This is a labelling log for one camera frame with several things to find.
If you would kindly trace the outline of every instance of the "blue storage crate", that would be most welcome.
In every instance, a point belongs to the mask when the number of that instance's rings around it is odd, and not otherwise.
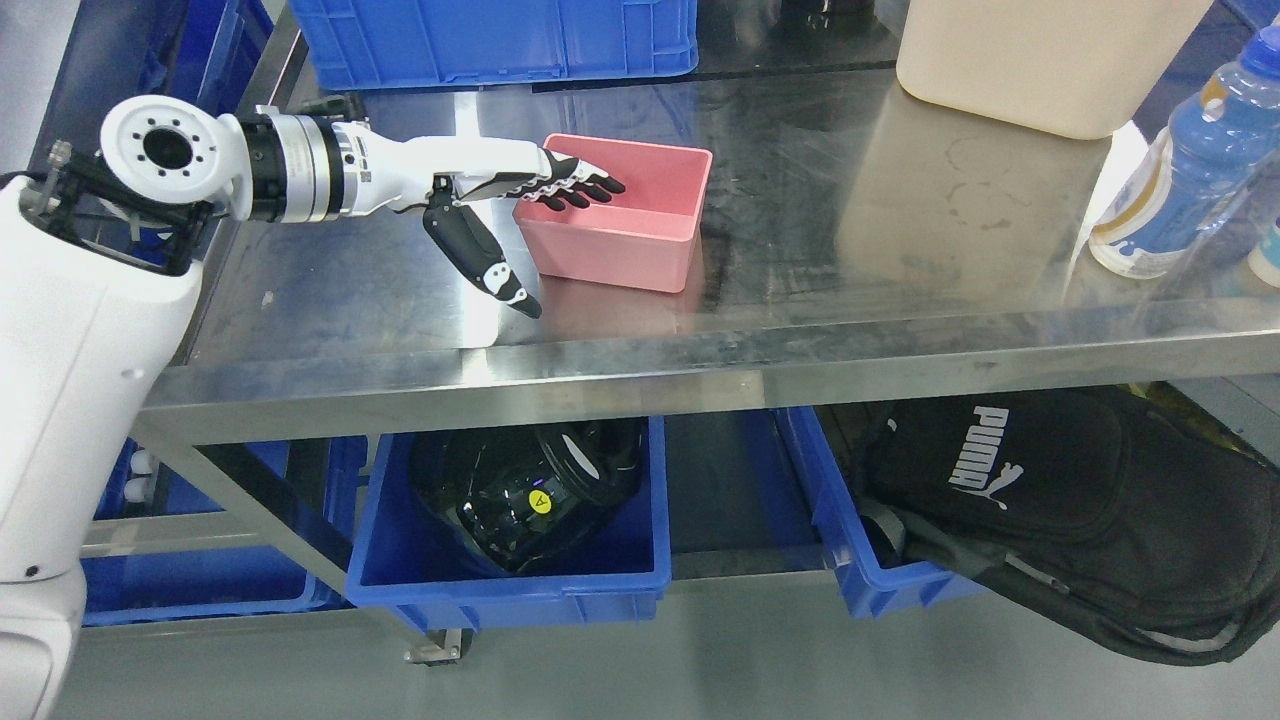
[[[166,95],[234,113],[273,27],[261,0],[193,0]]]
[[[663,419],[650,418],[644,482],[599,534],[544,574],[456,579],[460,562],[435,544],[410,487],[413,434],[385,436],[347,574],[357,607],[390,607],[408,625],[447,628],[649,620],[671,583]]]
[[[288,443],[252,443],[255,455],[283,475]],[[335,438],[321,512],[351,537],[360,469],[367,455],[362,437]],[[170,478],[166,514],[218,510],[189,483]],[[342,605],[342,597],[274,547],[244,547],[81,561],[88,582],[84,625],[301,612]]]
[[[1252,31],[1267,27],[1280,14],[1280,0],[1222,0],[1222,4]]]
[[[906,607],[965,597],[986,588],[932,562],[881,568],[854,500],[836,465],[813,407],[774,411],[800,486],[813,509],[813,524],[831,553],[840,594],[854,618],[879,618]]]
[[[321,87],[657,77],[698,64],[696,0],[289,0]]]

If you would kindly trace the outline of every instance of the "yellow sticker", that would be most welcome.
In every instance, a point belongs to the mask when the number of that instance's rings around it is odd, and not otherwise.
[[[529,493],[529,506],[534,509],[534,512],[545,515],[552,511],[552,496],[547,495],[544,491],[535,489]]]

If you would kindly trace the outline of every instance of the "blue plastic bottle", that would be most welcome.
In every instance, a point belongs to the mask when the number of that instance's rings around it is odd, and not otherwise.
[[[1249,252],[1249,269],[1262,282],[1280,287],[1280,218],[1271,225],[1267,237]]]
[[[1089,250],[1130,278],[1170,270],[1243,200],[1240,190],[1280,147],[1280,27],[1262,28],[1240,56],[1169,117],[1147,158],[1093,228]]]

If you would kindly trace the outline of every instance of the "metal table frame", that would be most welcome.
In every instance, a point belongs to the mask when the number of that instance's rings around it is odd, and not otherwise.
[[[283,105],[306,72],[305,55],[285,12],[247,102]],[[237,232],[224,223],[215,233],[201,313],[223,283],[234,282],[223,263]],[[296,507],[269,501],[279,480],[228,455],[234,455],[228,447],[250,441],[1280,370],[1280,296],[1130,295],[1133,301],[1024,311],[782,322],[367,356],[229,364],[179,356],[157,380],[133,437],[228,515],[166,519],[173,528],[156,524],[151,532],[161,539],[148,547],[270,543],[326,584],[344,585],[349,543],[337,533],[307,534]],[[113,552],[109,528],[99,525],[95,536],[106,547],[95,552]]]

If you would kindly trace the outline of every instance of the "pink plastic box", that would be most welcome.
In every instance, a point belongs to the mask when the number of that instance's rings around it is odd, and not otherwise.
[[[517,202],[516,224],[538,272],[662,292],[685,290],[712,154],[625,140],[550,135],[548,150],[582,158],[627,191],[609,204],[557,213]]]

